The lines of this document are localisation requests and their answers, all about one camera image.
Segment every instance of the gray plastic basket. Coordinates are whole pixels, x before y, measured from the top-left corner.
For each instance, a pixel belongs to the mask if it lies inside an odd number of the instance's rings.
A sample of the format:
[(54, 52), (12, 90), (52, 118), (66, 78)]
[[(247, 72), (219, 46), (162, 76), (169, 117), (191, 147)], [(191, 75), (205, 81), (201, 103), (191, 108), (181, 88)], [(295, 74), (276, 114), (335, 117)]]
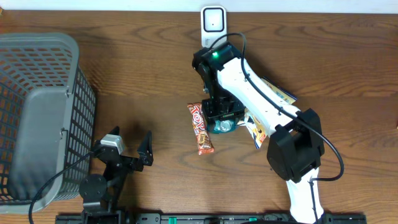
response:
[[(0, 213), (27, 213), (41, 186), (91, 147), (95, 95), (65, 34), (0, 35)], [(35, 203), (76, 197), (89, 161)]]

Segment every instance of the green connector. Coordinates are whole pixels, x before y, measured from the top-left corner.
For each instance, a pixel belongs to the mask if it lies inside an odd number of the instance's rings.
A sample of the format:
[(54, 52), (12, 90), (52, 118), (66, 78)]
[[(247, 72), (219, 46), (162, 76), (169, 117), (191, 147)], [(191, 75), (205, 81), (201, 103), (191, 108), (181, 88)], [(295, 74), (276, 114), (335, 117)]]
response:
[(177, 218), (170, 217), (169, 218), (169, 224), (177, 224)]

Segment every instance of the red snack wrapper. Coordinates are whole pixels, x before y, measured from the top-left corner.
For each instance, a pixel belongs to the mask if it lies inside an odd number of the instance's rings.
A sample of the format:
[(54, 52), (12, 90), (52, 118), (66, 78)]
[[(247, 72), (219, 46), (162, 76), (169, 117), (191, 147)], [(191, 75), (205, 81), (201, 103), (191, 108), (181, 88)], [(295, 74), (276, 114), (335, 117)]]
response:
[(198, 142), (198, 154), (208, 154), (214, 152), (214, 147), (210, 141), (206, 130), (205, 119), (201, 113), (201, 103), (190, 103), (188, 109), (192, 114), (192, 126)]

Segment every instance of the wooden table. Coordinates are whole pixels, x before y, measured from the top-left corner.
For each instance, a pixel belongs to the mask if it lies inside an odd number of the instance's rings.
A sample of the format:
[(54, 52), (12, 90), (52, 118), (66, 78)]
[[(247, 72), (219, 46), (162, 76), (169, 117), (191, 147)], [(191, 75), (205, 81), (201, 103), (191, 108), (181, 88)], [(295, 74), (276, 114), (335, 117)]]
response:
[[(229, 13), (228, 31), (248, 38), (248, 62), (313, 108), (346, 172), (320, 183), (323, 207), (365, 213), (368, 223), (398, 219), (398, 16)], [(212, 155), (198, 156), (187, 103), (208, 97), (192, 69), (200, 15), (185, 12), (5, 11), (0, 32), (64, 32), (80, 46), (80, 65), (97, 91), (95, 138), (115, 125), (135, 151), (152, 130), (154, 165), (128, 177), (120, 204), (164, 213), (262, 213), (288, 210), (286, 184), (256, 150), (246, 128), (213, 134)], [(241, 46), (241, 40), (231, 38)], [(92, 171), (104, 165), (93, 161)], [(326, 149), (321, 176), (338, 173)], [(54, 223), (80, 213), (81, 198), (35, 213)], [(26, 223), (26, 215), (0, 215)]]

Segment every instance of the white backdrop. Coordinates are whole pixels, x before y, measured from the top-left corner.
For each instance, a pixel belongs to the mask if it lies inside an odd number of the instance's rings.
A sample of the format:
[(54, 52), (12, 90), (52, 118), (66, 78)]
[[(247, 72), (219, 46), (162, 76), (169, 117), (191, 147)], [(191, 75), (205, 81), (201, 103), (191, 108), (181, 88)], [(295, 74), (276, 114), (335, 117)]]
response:
[(398, 0), (0, 0), (3, 9), (229, 12), (398, 13)]

